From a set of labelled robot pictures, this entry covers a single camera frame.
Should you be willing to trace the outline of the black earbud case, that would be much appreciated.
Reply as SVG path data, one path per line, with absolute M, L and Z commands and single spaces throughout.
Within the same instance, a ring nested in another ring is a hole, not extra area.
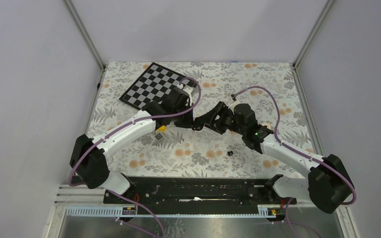
M 191 126 L 192 130 L 194 131 L 201 131 L 204 127 L 204 123 L 198 121 L 198 120 L 195 120 Z

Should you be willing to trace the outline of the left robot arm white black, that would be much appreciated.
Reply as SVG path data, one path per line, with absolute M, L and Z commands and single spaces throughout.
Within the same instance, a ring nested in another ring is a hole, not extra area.
M 100 135 L 79 136 L 70 159 L 72 168 L 68 184 L 85 185 L 88 189 L 102 187 L 115 192 L 123 204 L 130 203 L 134 191 L 126 176 L 109 170 L 107 159 L 127 144 L 173 122 L 184 120 L 192 124 L 192 110 L 198 103 L 193 100 L 195 89 L 180 85 L 162 97 L 161 102 L 150 102 L 130 119 Z

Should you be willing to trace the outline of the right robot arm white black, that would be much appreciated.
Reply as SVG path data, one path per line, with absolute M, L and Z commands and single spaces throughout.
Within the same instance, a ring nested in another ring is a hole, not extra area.
M 245 145 L 261 154 L 290 166 L 303 178 L 275 176 L 265 190 L 266 201 L 279 203 L 284 197 L 310 200 L 321 211 L 331 214 L 354 194 L 354 185 L 341 159 L 303 153 L 294 145 L 278 141 L 267 126 L 258 123 L 248 104 L 234 103 L 228 107 L 219 102 L 212 110 L 195 119 L 194 129 L 207 127 L 219 134 L 227 130 L 241 135 Z

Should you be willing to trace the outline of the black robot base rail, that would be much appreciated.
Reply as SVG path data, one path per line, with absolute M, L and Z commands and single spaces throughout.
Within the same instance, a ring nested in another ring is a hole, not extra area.
M 179 204 L 249 206 L 281 209 L 290 200 L 272 188 L 269 179 L 129 177 L 125 198 L 147 208 Z

